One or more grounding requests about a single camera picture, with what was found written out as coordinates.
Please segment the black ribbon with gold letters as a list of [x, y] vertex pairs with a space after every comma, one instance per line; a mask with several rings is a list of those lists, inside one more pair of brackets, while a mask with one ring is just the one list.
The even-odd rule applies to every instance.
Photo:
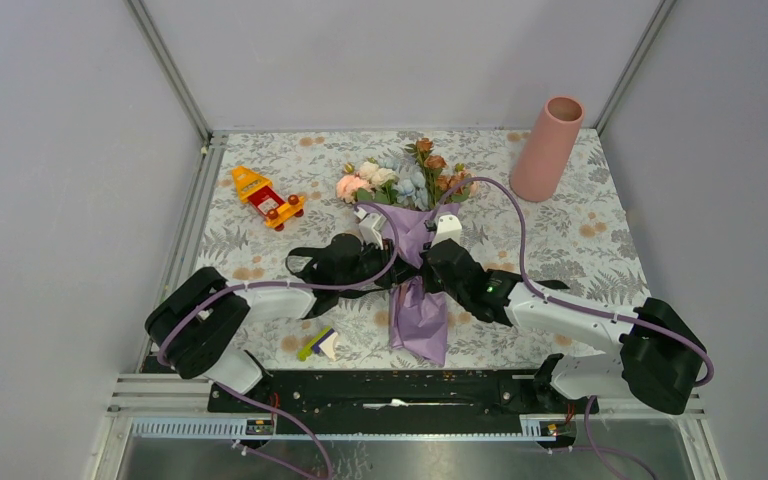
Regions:
[[361, 281], [380, 272], [391, 258], [391, 251], [374, 247], [296, 248], [289, 257], [308, 257], [310, 261], [295, 276], [308, 284], [341, 285], [338, 291], [316, 289], [316, 302], [308, 314], [319, 316], [340, 298], [357, 299], [368, 293], [389, 291], [409, 280], [420, 282], [420, 294], [446, 293], [477, 320], [510, 326], [504, 308], [510, 304], [514, 286], [522, 281], [518, 274], [486, 270], [469, 252], [451, 240], [443, 241], [420, 254], [421, 264], [414, 267], [402, 259], [370, 287]]

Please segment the purple paper flower bouquet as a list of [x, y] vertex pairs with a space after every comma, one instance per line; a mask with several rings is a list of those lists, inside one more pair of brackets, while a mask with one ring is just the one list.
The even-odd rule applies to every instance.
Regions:
[[336, 197], [347, 203], [371, 201], [388, 211], [387, 235], [399, 237], [397, 265], [408, 268], [408, 278], [391, 289], [390, 346], [441, 366], [446, 360], [448, 307], [441, 293], [418, 277], [421, 251], [432, 241], [426, 222], [432, 211], [456, 214], [460, 204], [474, 196], [477, 185], [456, 185], [472, 176], [467, 167], [447, 164], [433, 152], [434, 143], [421, 137], [402, 154], [369, 158], [360, 166], [344, 166], [336, 183]]

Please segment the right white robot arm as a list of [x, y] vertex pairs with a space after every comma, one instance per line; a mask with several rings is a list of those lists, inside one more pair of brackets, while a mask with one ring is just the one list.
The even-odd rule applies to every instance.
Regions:
[[589, 356], [551, 354], [543, 361], [524, 394], [541, 411], [582, 413], [597, 396], [681, 415], [707, 367], [704, 345], [664, 301], [649, 298], [632, 309], [600, 305], [550, 282], [486, 270], [453, 240], [421, 258], [432, 292], [445, 292], [477, 320], [557, 333], [595, 349]]

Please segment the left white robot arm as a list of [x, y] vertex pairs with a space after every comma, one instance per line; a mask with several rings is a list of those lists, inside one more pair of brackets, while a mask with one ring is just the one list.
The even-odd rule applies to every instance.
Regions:
[[309, 262], [300, 281], [260, 281], [229, 285], [214, 267], [193, 273], [147, 317], [144, 328], [158, 345], [157, 359], [181, 378], [207, 378], [232, 390], [232, 398], [248, 411], [269, 401], [265, 370], [232, 341], [247, 320], [315, 318], [342, 298], [372, 293], [393, 279], [397, 243], [363, 243], [350, 234], [335, 236], [323, 248], [303, 248]]

